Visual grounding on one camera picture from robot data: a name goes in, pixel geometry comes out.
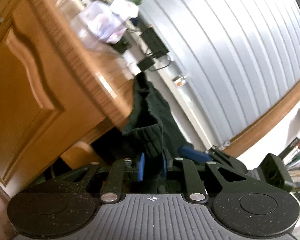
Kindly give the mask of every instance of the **black cloth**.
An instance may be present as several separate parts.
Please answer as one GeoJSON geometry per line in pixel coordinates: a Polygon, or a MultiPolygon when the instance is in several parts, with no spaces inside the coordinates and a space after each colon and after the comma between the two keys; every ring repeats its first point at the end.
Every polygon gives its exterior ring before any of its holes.
{"type": "Polygon", "coordinates": [[[145,178],[150,179],[162,170],[163,155],[176,158],[180,147],[192,145],[180,132],[169,104],[144,72],[135,77],[133,94],[133,110],[122,135],[134,152],[145,153],[145,178]]]}

